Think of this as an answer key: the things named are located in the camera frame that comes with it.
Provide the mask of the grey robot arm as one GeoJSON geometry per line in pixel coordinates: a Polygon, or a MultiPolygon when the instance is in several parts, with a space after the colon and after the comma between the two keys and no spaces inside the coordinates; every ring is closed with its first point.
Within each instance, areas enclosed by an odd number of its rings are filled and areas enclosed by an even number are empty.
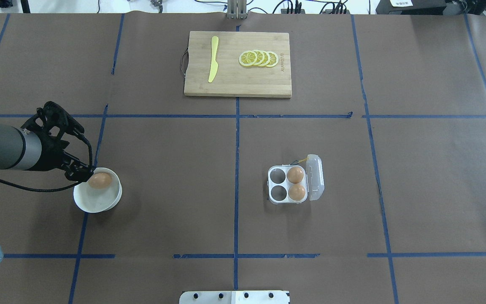
{"type": "MultiPolygon", "coordinates": [[[[55,189],[28,188],[2,179],[0,183],[28,192],[53,193],[87,182],[96,169],[92,146],[85,137],[83,125],[73,116],[49,101],[42,108],[37,108],[35,114],[19,128],[0,124],[0,170],[45,172],[53,169],[64,171],[65,178],[75,183],[55,189]],[[70,143],[62,139],[65,133],[87,146],[87,163],[66,152],[70,143]]],[[[0,263],[3,258],[0,246],[0,263]]]]}

